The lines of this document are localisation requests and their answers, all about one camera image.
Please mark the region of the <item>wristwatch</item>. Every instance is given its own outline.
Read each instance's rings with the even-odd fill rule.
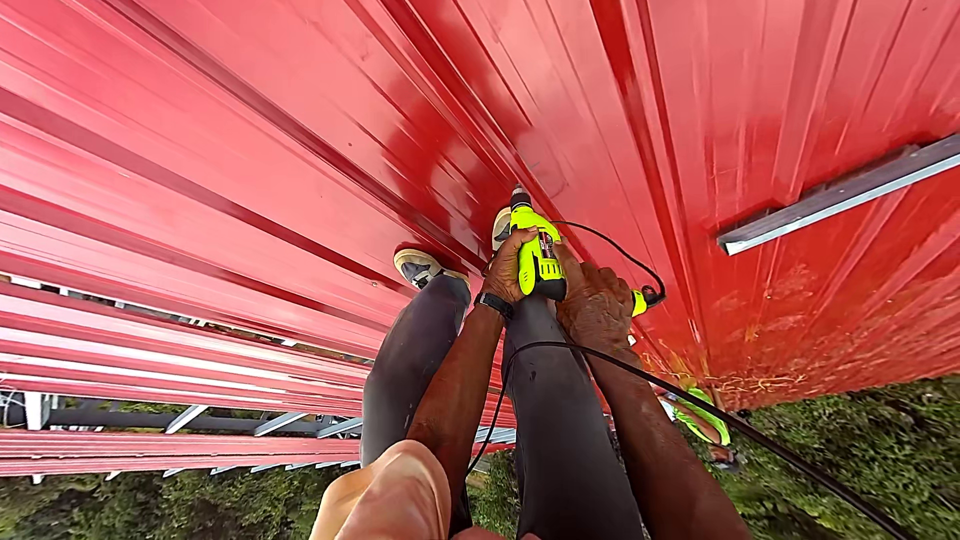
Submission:
[[[473,305],[483,304],[487,307],[492,307],[500,312],[500,315],[503,316],[504,321],[509,321],[514,318],[514,307],[510,305],[509,302],[496,296],[491,292],[480,292],[475,299],[473,299]]]

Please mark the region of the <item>black electric cable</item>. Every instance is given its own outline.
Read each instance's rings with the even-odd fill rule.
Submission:
[[[596,234],[597,236],[600,236],[600,237],[603,238],[604,240],[607,240],[614,248],[616,248],[616,250],[617,250],[618,252],[620,252],[624,257],[626,257],[627,259],[629,259],[630,262],[632,262],[632,263],[636,264],[637,266],[639,266],[640,268],[643,268],[644,270],[646,270],[646,272],[647,272],[648,274],[650,274],[650,275],[653,277],[653,279],[657,282],[657,286],[660,288],[660,291],[657,292],[658,296],[660,297],[660,300],[662,300],[663,298],[665,298],[666,294],[665,294],[665,290],[664,290],[664,286],[663,286],[663,280],[660,279],[660,276],[658,276],[657,273],[654,272],[653,270],[651,270],[650,267],[648,267],[646,264],[644,264],[644,263],[640,262],[639,260],[631,257],[630,254],[628,254],[626,251],[624,251],[623,248],[621,248],[616,242],[614,242],[612,239],[610,239],[610,238],[609,238],[608,236],[606,236],[605,234],[600,233],[600,232],[598,232],[598,231],[596,231],[596,230],[594,230],[594,229],[591,229],[590,227],[587,227],[586,225],[580,225],[579,223],[574,223],[574,222],[571,222],[571,221],[552,221],[551,223],[559,223],[559,224],[563,224],[563,225],[568,225],[568,226],[570,226],[570,227],[576,227],[576,228],[579,228],[579,229],[583,229],[583,230],[588,231],[588,232],[590,232],[590,233],[594,233],[594,234]],[[601,352],[599,352],[599,351],[595,351],[595,350],[593,350],[593,349],[591,349],[591,348],[589,348],[589,347],[584,347],[584,346],[582,346],[582,345],[577,345],[577,344],[575,344],[575,343],[566,343],[565,341],[535,341],[535,342],[533,342],[533,343],[527,343],[526,345],[524,345],[524,346],[520,347],[519,349],[515,350],[514,353],[513,353],[512,355],[510,355],[510,357],[507,358],[507,360],[506,360],[505,362],[503,362],[502,370],[503,370],[503,374],[504,374],[504,375],[503,375],[503,386],[500,388],[500,396],[499,396],[499,397],[497,398],[497,400],[496,400],[496,408],[493,410],[493,418],[492,418],[492,421],[491,421],[491,423],[490,423],[490,428],[487,430],[487,436],[484,438],[484,442],[483,442],[483,444],[480,446],[480,452],[477,453],[477,457],[475,457],[475,458],[473,459],[473,462],[471,462],[471,463],[470,463],[470,466],[467,468],[467,474],[468,474],[468,475],[469,475],[470,472],[473,470],[473,467],[476,466],[477,461],[480,460],[480,457],[483,455],[484,450],[487,449],[487,445],[490,444],[490,440],[491,440],[492,435],[493,435],[493,428],[496,426],[496,418],[497,418],[497,416],[499,416],[499,414],[500,414],[500,407],[503,405],[503,396],[504,396],[504,394],[505,394],[506,391],[507,391],[507,382],[509,381],[509,379],[510,379],[510,374],[511,374],[511,372],[513,371],[514,358],[516,358],[516,356],[519,355],[522,351],[526,351],[527,349],[533,349],[533,348],[536,348],[536,347],[561,347],[561,348],[568,349],[568,350],[570,350],[570,351],[579,351],[580,353],[586,353],[586,354],[588,354],[588,355],[594,355],[594,356],[596,356],[596,357],[598,357],[598,358],[600,358],[600,359],[602,359],[602,360],[606,360],[607,362],[615,365],[616,367],[618,367],[618,368],[620,368],[620,369],[622,369],[622,370],[624,370],[624,371],[627,371],[627,372],[629,372],[629,373],[632,373],[633,375],[636,375],[637,377],[640,377],[641,379],[644,379],[644,380],[646,380],[646,381],[648,381],[648,382],[651,382],[652,384],[655,384],[655,385],[659,386],[660,388],[663,388],[664,390],[667,390],[667,391],[672,392],[673,394],[675,394],[675,395],[677,395],[677,396],[679,396],[679,397],[681,397],[681,398],[684,398],[685,400],[687,400],[687,401],[691,402],[692,404],[700,407],[701,409],[703,409],[703,410],[705,410],[706,412],[712,414],[713,416],[716,416],[717,418],[720,418],[720,419],[723,420],[724,422],[732,425],[734,428],[737,428],[741,433],[743,433],[743,434],[746,435],[747,437],[750,437],[751,439],[755,440],[757,443],[763,445],[763,446],[766,447],[767,450],[769,450],[770,452],[778,455],[778,456],[781,457],[783,460],[785,460],[787,463],[793,465],[793,466],[796,467],[797,469],[800,469],[800,470],[801,470],[804,474],[806,474],[807,476],[809,476],[809,477],[811,477],[812,479],[820,482],[820,483],[821,483],[822,485],[824,485],[827,489],[829,489],[830,491],[832,491],[837,497],[843,499],[844,501],[846,501],[847,503],[849,503],[851,506],[853,506],[853,507],[856,508],[857,510],[860,510],[861,512],[863,512],[863,514],[864,514],[865,516],[867,516],[868,518],[870,518],[871,520],[873,520],[874,523],[876,523],[878,526],[880,526],[880,528],[882,528],[883,530],[887,531],[887,532],[888,532],[891,536],[893,536],[894,538],[897,538],[897,540],[916,540],[916,537],[914,537],[912,534],[910,534],[910,533],[907,532],[904,528],[902,528],[902,527],[900,526],[900,524],[898,524],[896,521],[893,520],[893,518],[891,518],[890,516],[886,515],[886,514],[885,514],[883,511],[881,511],[879,508],[877,508],[877,507],[873,506],[872,504],[867,503],[866,501],[864,501],[863,499],[861,499],[860,496],[857,495],[857,494],[856,494],[853,490],[851,490],[849,487],[847,487],[847,486],[844,485],[843,483],[839,482],[838,480],[834,479],[833,477],[831,477],[831,476],[828,475],[827,473],[823,472],[823,471],[820,470],[819,468],[815,467],[814,465],[812,465],[812,464],[810,464],[810,463],[807,463],[802,457],[800,457],[799,455],[795,454],[795,453],[794,453],[793,451],[791,451],[790,449],[788,449],[788,448],[786,448],[786,447],[783,447],[783,446],[782,446],[780,443],[778,443],[777,441],[775,441],[775,440],[771,439],[770,437],[764,435],[763,433],[761,433],[760,431],[758,431],[757,429],[755,429],[753,426],[751,426],[750,424],[747,424],[746,422],[744,422],[743,420],[737,418],[736,416],[733,416],[733,415],[729,414],[728,412],[717,408],[717,407],[714,406],[713,404],[708,403],[708,402],[705,402],[705,401],[701,400],[700,398],[698,398],[698,397],[696,397],[696,396],[694,396],[694,395],[691,395],[691,394],[689,394],[688,392],[683,391],[681,388],[679,388],[679,387],[677,387],[677,386],[675,386],[675,385],[673,385],[673,384],[671,384],[671,383],[669,383],[669,382],[667,382],[667,381],[665,381],[665,380],[661,380],[661,379],[659,379],[658,377],[653,376],[653,375],[651,375],[651,374],[649,374],[649,373],[647,373],[647,372],[645,372],[645,371],[643,371],[643,370],[641,370],[641,369],[639,369],[639,368],[636,368],[636,367],[634,367],[634,366],[632,366],[632,365],[630,365],[630,364],[628,364],[628,363],[626,363],[626,362],[623,362],[623,361],[621,361],[621,360],[618,360],[618,359],[614,358],[613,356],[607,355],[607,354],[605,354],[605,353],[601,353]]]
[[[551,221],[550,223],[555,223],[555,224],[556,224],[556,223],[559,223],[559,224],[562,224],[562,225],[568,225],[568,226],[570,226],[570,227],[576,227],[577,229],[583,229],[584,231],[587,231],[587,232],[589,232],[589,233],[594,233],[594,234],[596,234],[597,236],[600,236],[601,238],[603,238],[604,240],[607,240],[607,242],[608,242],[610,245],[612,245],[614,248],[616,248],[616,251],[620,252],[620,255],[622,255],[623,257],[626,257],[627,259],[629,259],[630,262],[632,262],[633,264],[635,264],[635,265],[639,266],[640,268],[646,270],[647,274],[650,274],[650,277],[652,277],[652,278],[654,279],[654,281],[657,282],[657,287],[660,288],[660,290],[657,291],[657,296],[658,296],[658,298],[659,298],[659,300],[657,300],[657,303],[658,303],[659,301],[663,300],[664,298],[666,298],[666,287],[663,286],[663,280],[660,279],[660,276],[657,275],[657,272],[654,272],[649,266],[647,266],[646,264],[644,264],[644,263],[640,262],[639,260],[635,259],[632,255],[630,255],[629,253],[627,253],[626,250],[624,250],[623,248],[621,248],[619,244],[617,244],[616,242],[614,242],[609,236],[607,236],[607,235],[605,235],[605,234],[603,234],[603,233],[601,233],[601,232],[599,232],[599,231],[597,231],[597,230],[595,230],[595,229],[591,229],[590,227],[587,227],[586,225],[581,225],[581,224],[579,224],[579,223],[574,223],[574,222],[572,222],[572,221],[559,221],[559,220],[558,220],[558,221]],[[652,307],[652,306],[655,306],[657,303],[648,303],[648,305],[649,305],[650,307]]]

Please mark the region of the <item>sneaker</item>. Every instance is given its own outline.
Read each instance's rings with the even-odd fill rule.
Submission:
[[[496,214],[493,219],[493,252],[500,249],[503,242],[510,236],[510,207],[506,207]]]
[[[443,268],[435,258],[421,250],[405,249],[396,252],[394,266],[404,280],[420,290],[440,275],[463,280],[467,287],[470,287],[470,281],[465,274]]]

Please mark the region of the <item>leg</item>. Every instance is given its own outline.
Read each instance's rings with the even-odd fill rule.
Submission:
[[[363,466],[407,436],[423,392],[460,331],[469,301],[464,280],[440,275],[394,321],[364,384]],[[451,534],[469,526],[465,490],[460,501],[454,499]]]
[[[517,303],[504,357],[533,341],[565,341],[541,296]],[[643,538],[630,483],[583,360],[567,349],[544,347],[520,353],[514,364],[507,394],[517,423],[517,537]]]

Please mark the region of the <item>green vegetation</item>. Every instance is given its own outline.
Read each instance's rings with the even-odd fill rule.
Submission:
[[[924,539],[960,530],[960,378],[918,380],[752,411],[749,422],[846,483]],[[707,450],[681,431],[706,461]],[[732,475],[709,467],[756,540],[888,540],[852,506],[757,443],[732,434],[746,456]],[[492,462],[478,525],[507,538],[516,526],[510,457]],[[471,501],[476,500],[469,491]]]
[[[889,512],[920,538],[960,530],[960,378],[920,380],[753,411],[750,422]],[[704,446],[686,433],[700,453]],[[734,434],[744,472],[710,469],[758,540],[886,540],[866,518]],[[514,535],[511,453],[468,492],[477,525]],[[0,539],[304,539],[343,469],[246,469],[0,479]]]
[[[326,487],[346,469],[282,468],[0,479],[0,538],[16,540],[304,539]]]
[[[516,536],[516,520],[520,517],[514,451],[488,454],[486,459],[490,463],[487,474],[473,473],[482,478],[483,487],[467,484],[470,516],[474,525],[513,538]]]

